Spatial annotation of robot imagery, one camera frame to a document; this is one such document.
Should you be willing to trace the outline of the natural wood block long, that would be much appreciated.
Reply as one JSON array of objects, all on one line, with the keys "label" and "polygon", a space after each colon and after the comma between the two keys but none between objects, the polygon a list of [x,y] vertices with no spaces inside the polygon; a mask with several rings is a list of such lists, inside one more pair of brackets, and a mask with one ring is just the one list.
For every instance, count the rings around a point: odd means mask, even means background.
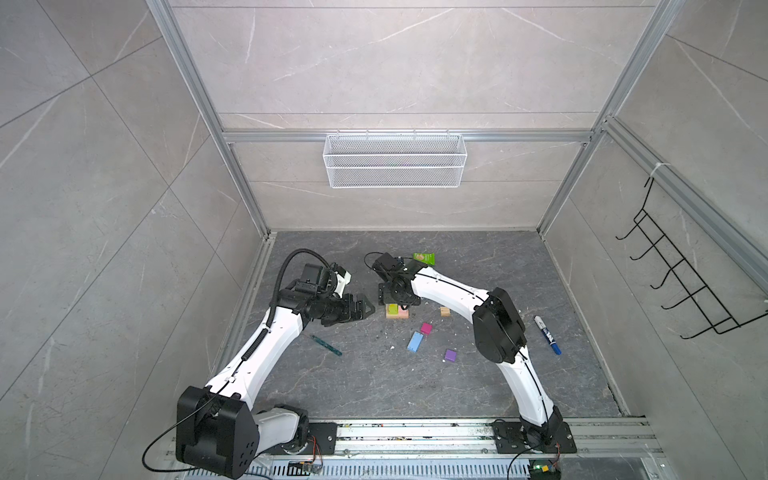
[{"label": "natural wood block long", "polygon": [[390,316],[390,315],[388,315],[388,314],[387,314],[387,306],[388,306],[388,305],[389,305],[389,304],[387,304],[387,305],[385,306],[385,317],[386,317],[387,319],[407,319],[407,318],[409,317],[409,310],[408,310],[408,316],[403,316],[403,315],[399,315],[399,314],[397,314],[396,316]]}]

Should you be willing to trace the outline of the light blue block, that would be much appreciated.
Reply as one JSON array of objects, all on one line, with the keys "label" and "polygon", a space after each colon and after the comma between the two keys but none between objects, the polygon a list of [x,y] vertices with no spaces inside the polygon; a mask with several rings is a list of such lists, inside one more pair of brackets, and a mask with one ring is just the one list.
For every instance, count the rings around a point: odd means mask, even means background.
[{"label": "light blue block", "polygon": [[424,335],[421,332],[414,332],[408,342],[407,350],[410,352],[417,352],[423,340]]}]

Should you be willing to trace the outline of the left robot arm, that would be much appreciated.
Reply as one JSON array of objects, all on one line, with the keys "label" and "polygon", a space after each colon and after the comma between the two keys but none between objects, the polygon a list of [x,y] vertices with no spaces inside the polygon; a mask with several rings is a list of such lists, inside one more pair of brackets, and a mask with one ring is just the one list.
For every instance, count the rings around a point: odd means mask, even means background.
[{"label": "left robot arm", "polygon": [[350,323],[374,312],[365,296],[346,292],[350,281],[345,268],[311,249],[291,252],[278,270],[265,316],[245,346],[205,386],[190,386],[179,397],[177,420],[165,431],[175,438],[175,467],[153,466],[143,456],[143,468],[158,474],[206,470],[238,479],[273,448],[302,452],[310,437],[307,412],[280,404],[256,413],[255,400],[308,324]]}]

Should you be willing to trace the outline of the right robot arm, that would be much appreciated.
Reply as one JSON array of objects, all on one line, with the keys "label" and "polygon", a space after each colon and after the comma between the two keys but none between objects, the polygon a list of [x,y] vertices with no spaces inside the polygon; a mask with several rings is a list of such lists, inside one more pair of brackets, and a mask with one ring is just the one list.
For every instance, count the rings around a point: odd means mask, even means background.
[{"label": "right robot arm", "polygon": [[468,320],[477,350],[498,366],[513,394],[526,443],[539,448],[555,444],[565,421],[535,371],[524,322],[504,289],[471,287],[424,262],[388,253],[379,253],[368,268],[399,306],[411,307],[427,299]]}]

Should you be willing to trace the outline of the purple cube block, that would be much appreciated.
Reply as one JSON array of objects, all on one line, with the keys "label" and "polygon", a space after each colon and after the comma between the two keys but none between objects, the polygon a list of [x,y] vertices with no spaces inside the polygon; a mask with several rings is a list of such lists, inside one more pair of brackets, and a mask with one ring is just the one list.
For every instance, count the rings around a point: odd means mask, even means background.
[{"label": "purple cube block", "polygon": [[455,363],[457,361],[458,353],[453,349],[447,349],[444,354],[444,360],[447,362]]}]

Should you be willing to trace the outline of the green snack packet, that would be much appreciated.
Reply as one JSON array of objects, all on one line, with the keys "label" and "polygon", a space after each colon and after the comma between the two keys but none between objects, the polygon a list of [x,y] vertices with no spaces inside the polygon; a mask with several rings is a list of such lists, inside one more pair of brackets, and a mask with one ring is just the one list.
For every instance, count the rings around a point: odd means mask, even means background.
[{"label": "green snack packet", "polygon": [[436,256],[434,253],[414,253],[413,259],[431,266],[436,264]]}]

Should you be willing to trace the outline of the green handled tool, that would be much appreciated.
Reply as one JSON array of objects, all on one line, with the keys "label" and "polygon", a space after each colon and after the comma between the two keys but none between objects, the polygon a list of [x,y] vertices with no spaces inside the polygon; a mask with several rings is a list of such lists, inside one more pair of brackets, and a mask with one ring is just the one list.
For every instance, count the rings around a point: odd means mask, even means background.
[{"label": "green handled tool", "polygon": [[323,348],[325,348],[329,352],[333,353],[334,355],[339,356],[339,357],[343,356],[343,352],[341,352],[337,348],[333,347],[328,342],[326,342],[326,341],[322,340],[321,338],[317,337],[316,335],[310,335],[310,338],[315,343],[317,343],[318,345],[322,346]]}]

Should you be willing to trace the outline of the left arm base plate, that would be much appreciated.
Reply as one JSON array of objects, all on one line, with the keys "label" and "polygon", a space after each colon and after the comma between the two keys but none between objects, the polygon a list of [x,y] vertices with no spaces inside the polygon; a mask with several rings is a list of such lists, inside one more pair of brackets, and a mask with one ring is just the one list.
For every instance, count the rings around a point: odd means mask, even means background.
[{"label": "left arm base plate", "polygon": [[339,425],[333,422],[310,422],[301,427],[297,437],[287,444],[267,450],[272,455],[332,455],[337,443]]}]

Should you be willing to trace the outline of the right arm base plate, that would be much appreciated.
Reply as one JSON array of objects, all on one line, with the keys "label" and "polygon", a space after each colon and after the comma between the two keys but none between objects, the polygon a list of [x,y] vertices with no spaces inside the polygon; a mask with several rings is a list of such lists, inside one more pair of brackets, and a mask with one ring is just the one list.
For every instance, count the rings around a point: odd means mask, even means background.
[{"label": "right arm base plate", "polygon": [[575,454],[577,446],[565,422],[537,427],[522,421],[496,419],[489,424],[499,454],[517,454],[528,449],[545,454]]}]

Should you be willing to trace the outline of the aluminium mounting rail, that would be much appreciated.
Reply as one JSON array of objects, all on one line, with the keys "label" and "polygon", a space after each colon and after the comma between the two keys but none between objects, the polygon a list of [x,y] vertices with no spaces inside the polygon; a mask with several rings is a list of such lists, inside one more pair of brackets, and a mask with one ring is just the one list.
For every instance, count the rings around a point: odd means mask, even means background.
[{"label": "aluminium mounting rail", "polygon": [[300,450],[235,457],[244,479],[673,479],[649,422],[568,418],[546,443],[511,418],[327,419]]}]

